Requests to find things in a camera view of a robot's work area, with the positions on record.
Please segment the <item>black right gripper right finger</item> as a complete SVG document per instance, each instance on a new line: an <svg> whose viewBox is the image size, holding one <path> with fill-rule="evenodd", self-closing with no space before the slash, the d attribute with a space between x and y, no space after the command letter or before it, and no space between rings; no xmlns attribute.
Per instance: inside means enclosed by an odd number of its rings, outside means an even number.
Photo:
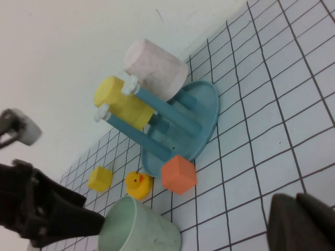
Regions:
<svg viewBox="0 0 335 251"><path fill-rule="evenodd" d="M334 250L334 209L307 193L272 197L269 250Z"/></svg>

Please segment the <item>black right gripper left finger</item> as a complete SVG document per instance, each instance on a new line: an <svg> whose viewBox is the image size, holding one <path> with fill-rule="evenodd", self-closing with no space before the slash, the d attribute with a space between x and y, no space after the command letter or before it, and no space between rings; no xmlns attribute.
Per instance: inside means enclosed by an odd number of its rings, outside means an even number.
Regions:
<svg viewBox="0 0 335 251"><path fill-rule="evenodd" d="M31 164L1 165L1 226L33 247L100 233L105 218L86 209L86 198Z"/></svg>

